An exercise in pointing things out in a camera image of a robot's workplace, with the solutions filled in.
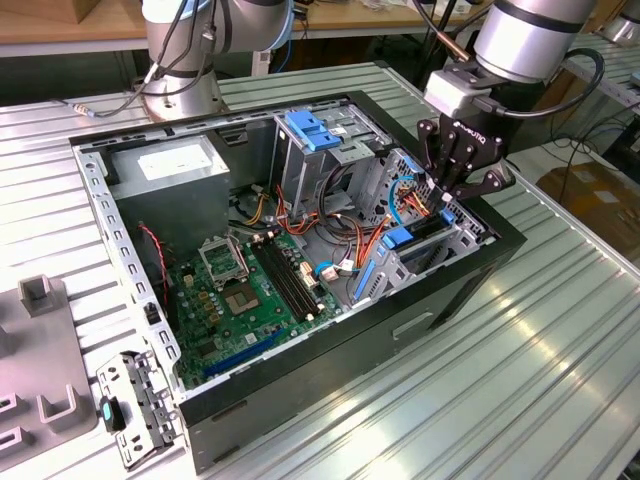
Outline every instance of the ram slot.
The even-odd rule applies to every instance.
[[[305,320],[308,314],[316,315],[319,312],[313,297],[276,245],[255,245],[252,251],[298,321]]]

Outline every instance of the green circuit board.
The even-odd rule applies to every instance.
[[[309,291],[324,309],[313,320],[296,319],[253,255],[250,244],[246,239],[239,240],[244,242],[238,247],[249,269],[244,281],[215,288],[200,256],[168,269],[177,303],[172,329],[182,352],[177,369],[188,389],[207,381],[211,375],[205,370],[224,365],[234,355],[237,358],[244,352],[246,361],[262,353],[251,354],[252,347],[262,348],[267,342],[269,348],[280,345],[342,313],[333,296],[322,288],[319,293]],[[304,259],[293,240],[282,234],[274,242],[301,278],[299,263]],[[208,252],[205,257],[214,272],[232,267],[231,256],[223,249]]]

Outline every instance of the sticker label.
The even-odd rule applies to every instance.
[[[345,133],[347,133],[347,130],[343,127],[336,127],[330,128],[329,133],[331,133],[331,135],[344,135]]]
[[[604,203],[618,203],[620,201],[613,193],[609,192],[608,190],[601,190],[599,192],[593,193],[595,193],[598,198]]]
[[[573,174],[578,177],[578,180],[580,180],[582,183],[591,183],[596,181],[596,177],[594,177],[591,172],[578,171],[573,172]]]
[[[212,163],[199,145],[186,145],[165,152],[142,155],[138,165],[147,180],[178,175],[199,168],[211,167]]]

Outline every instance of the aluminum workbench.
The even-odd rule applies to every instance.
[[[221,88],[232,108],[362,89],[412,132],[434,116],[374,64]],[[96,399],[96,369],[139,340],[66,139],[148,121],[138,104],[106,121],[54,103],[0,109],[1,288],[64,280]],[[206,478],[615,478],[640,448],[638,271],[524,180],[488,200],[528,241],[455,319]],[[173,447],[129,477],[192,475]],[[45,477],[127,475],[100,422],[2,475]]]
[[[571,48],[592,48],[602,55],[605,61],[605,73],[598,89],[623,107],[640,104],[640,87],[630,81],[632,73],[640,72],[640,46],[620,47],[609,40],[594,34],[578,35]],[[593,60],[579,56],[564,63],[574,75],[588,82],[595,71]],[[633,109],[640,113],[640,106]]]

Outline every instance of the open computer tower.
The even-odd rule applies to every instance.
[[[147,347],[98,372],[129,470],[174,442],[198,473],[233,454],[446,322],[524,242],[482,199],[439,200],[361,92],[71,142]]]

